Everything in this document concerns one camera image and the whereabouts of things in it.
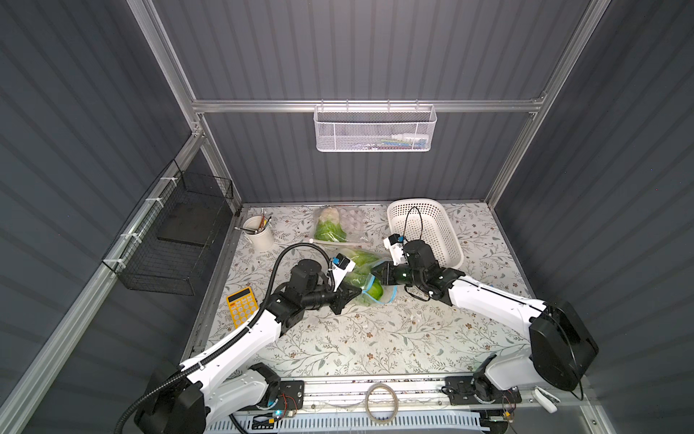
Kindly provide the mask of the clear zip-top bag blue seal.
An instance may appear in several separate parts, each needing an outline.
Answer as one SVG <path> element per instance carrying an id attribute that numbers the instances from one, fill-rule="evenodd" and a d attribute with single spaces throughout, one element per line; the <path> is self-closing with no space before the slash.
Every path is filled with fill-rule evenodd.
<path id="1" fill-rule="evenodd" d="M 343 248 L 331 256 L 331 266 L 337 271 L 339 256 L 349 259 L 354 268 L 345 274 L 338 289 L 350 290 L 363 306 L 390 305 L 397 294 L 397 286 L 385 286 L 372 274 L 372 268 L 385 262 L 386 257 L 363 249 Z"/>

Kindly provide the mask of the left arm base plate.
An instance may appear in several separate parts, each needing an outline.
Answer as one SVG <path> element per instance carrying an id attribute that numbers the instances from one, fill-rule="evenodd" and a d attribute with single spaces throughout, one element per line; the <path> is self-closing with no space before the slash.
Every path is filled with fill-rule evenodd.
<path id="1" fill-rule="evenodd" d="M 249 405 L 242 412 L 252 410 L 301 410 L 304 406 L 305 382 L 300 380 L 282 380 L 272 389 L 270 399 L 261 399 L 260 404 Z"/>

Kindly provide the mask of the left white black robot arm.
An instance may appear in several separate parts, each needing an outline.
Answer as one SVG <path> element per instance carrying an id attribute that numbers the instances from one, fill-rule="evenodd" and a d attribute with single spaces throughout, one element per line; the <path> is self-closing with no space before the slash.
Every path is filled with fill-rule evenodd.
<path id="1" fill-rule="evenodd" d="M 133 420 L 144 433 L 203 433 L 237 410 L 271 405 L 280 384 L 271 368 L 256 363 L 239 377 L 233 374 L 298 324 L 305 311 L 329 307 L 341 314 L 361 293 L 343 281 L 354 268 L 341 254 L 329 260 L 326 271 L 315 260 L 300 260 L 289 281 L 271 285 L 261 308 L 242 326 L 198 356 L 155 373 L 144 395 L 119 418 L 115 432 L 123 432 Z"/>

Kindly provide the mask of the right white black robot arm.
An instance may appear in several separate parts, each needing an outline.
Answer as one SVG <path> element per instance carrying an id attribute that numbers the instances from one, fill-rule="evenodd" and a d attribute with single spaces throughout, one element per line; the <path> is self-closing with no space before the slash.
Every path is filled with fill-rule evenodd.
<path id="1" fill-rule="evenodd" d="M 459 269 L 444 268 L 423 240 L 392 235 L 384 245 L 391 259 L 372 268 L 381 285 L 415 288 L 416 299 L 487 316 L 528 341 L 514 354 L 492 354 L 475 371 L 471 387 L 479 401 L 491 403 L 516 386 L 540 383 L 565 392 L 581 389 L 599 347 L 569 302 L 516 296 Z"/>

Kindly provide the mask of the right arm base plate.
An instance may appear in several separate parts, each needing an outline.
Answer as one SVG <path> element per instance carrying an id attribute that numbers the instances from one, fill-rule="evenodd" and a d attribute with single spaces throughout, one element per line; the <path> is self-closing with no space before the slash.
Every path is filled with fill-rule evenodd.
<path id="1" fill-rule="evenodd" d="M 517 387 L 499 390 L 484 377 L 473 375 L 446 376 L 441 392 L 452 405 L 518 404 L 522 395 Z"/>

